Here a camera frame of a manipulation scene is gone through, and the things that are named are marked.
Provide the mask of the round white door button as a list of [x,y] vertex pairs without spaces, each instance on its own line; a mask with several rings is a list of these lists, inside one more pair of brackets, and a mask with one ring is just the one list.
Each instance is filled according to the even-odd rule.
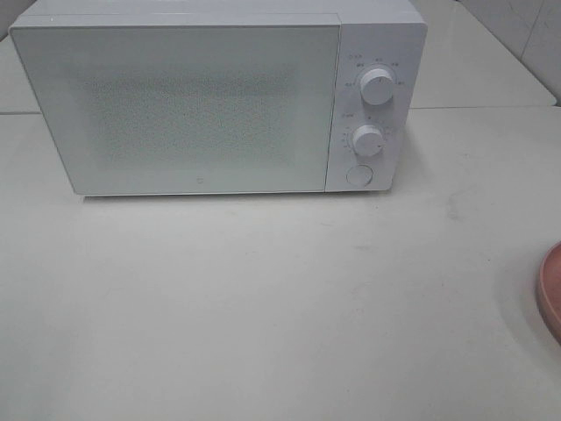
[[365,188],[373,180],[373,170],[367,165],[354,166],[347,172],[346,180],[354,187]]

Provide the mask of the pink round plate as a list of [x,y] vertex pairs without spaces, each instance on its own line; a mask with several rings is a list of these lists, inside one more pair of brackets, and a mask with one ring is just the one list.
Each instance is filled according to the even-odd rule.
[[537,305],[552,336],[560,342],[560,243],[543,257],[536,283]]

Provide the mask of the lower white timer knob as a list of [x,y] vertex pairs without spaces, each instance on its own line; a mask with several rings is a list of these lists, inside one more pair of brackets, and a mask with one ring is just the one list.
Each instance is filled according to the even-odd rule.
[[385,146],[386,140],[381,129],[375,125],[362,125],[352,134],[352,148],[360,157],[373,157]]

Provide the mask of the upper white power knob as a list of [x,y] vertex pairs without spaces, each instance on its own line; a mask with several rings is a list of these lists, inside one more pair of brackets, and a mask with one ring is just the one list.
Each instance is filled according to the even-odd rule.
[[359,78],[362,99],[370,105],[382,105],[389,101],[394,94],[395,78],[387,67],[368,69]]

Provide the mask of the white microwave oven body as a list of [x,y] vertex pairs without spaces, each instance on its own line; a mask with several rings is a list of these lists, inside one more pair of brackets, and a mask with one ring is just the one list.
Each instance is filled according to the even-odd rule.
[[[319,24],[339,27],[325,186],[320,191],[267,193],[387,190],[428,29],[408,1],[38,1],[16,18],[9,34],[16,27],[34,26]],[[394,94],[382,105],[370,105],[361,97],[359,78],[378,66],[394,74]],[[362,125],[375,125],[385,136],[384,148],[373,157],[353,151],[352,134]],[[365,188],[346,180],[347,172],[357,165],[373,170],[373,180]]]

